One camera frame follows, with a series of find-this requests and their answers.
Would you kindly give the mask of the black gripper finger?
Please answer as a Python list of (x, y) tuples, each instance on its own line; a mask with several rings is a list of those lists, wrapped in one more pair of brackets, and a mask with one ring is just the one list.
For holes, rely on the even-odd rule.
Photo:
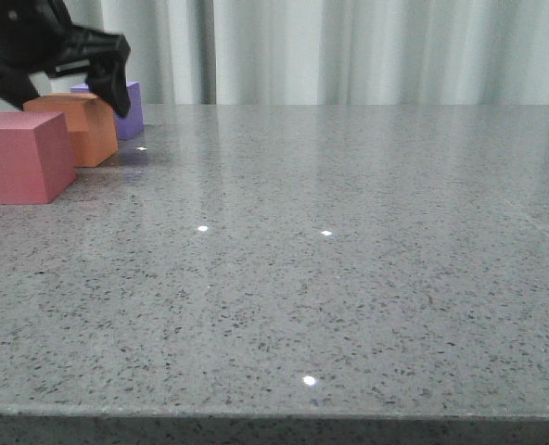
[(22, 109), (24, 103), (39, 96), (28, 74), (0, 66), (0, 99)]
[(126, 85), (126, 59), (90, 59), (85, 82), (90, 92), (109, 104), (119, 117), (127, 116), (131, 100)]

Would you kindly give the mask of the black other-arm gripper body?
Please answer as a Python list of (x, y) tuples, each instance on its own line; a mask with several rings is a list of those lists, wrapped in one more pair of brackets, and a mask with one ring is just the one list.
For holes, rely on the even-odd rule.
[(11, 69), (124, 83), (129, 56), (123, 35), (74, 23), (62, 1), (0, 1), (0, 63)]

